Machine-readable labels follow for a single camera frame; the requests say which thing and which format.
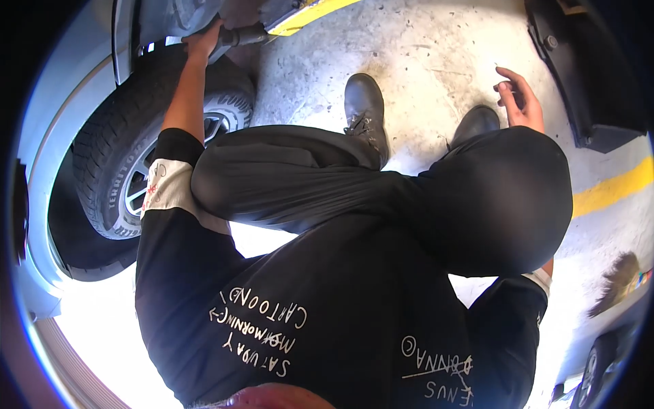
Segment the black work boot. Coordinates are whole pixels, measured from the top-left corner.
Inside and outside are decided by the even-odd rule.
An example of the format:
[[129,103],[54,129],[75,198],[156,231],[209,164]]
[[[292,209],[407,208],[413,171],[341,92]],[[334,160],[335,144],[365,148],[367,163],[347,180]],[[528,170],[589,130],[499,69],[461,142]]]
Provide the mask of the black work boot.
[[476,105],[463,116],[447,149],[451,152],[473,136],[498,129],[500,129],[500,118],[495,111],[486,105]]
[[368,74],[354,74],[345,85],[345,135],[360,138],[379,153],[379,169],[388,162],[388,141],[384,132],[384,97]]

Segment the knee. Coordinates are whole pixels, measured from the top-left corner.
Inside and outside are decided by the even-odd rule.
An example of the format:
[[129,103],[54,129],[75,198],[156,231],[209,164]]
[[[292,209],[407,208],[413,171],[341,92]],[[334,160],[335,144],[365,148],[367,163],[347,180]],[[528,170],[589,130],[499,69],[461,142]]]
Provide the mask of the knee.
[[229,220],[230,206],[227,201],[229,179],[221,171],[218,162],[200,156],[191,176],[191,194],[196,203],[210,214]]

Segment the sleeve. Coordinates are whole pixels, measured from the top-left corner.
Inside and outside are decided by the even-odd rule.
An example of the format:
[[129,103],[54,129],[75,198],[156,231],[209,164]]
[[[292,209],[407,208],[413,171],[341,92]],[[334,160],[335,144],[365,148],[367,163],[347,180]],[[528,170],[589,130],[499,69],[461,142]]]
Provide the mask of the sleeve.
[[191,174],[203,151],[189,133],[166,129],[149,169],[135,297],[148,350],[155,337],[183,328],[202,302],[199,293],[221,288],[235,275],[232,266],[243,260],[229,224],[204,212],[191,195]]
[[534,384],[539,326],[547,309],[545,289],[534,278],[498,278],[468,310],[477,357],[475,400],[492,407],[522,408]]

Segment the mechanic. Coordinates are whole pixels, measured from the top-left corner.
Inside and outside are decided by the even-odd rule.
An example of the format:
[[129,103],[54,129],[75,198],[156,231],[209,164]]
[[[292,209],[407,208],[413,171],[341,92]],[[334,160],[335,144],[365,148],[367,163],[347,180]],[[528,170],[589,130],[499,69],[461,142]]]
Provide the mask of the mechanic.
[[[365,74],[345,87],[345,135],[263,126],[205,150],[220,24],[184,40],[141,215],[136,308],[165,384],[187,407],[521,408],[572,216],[524,78],[497,69],[508,129],[473,108],[417,177],[379,171],[384,101]],[[243,258],[225,220],[300,236]],[[466,309],[447,273],[499,278]]]

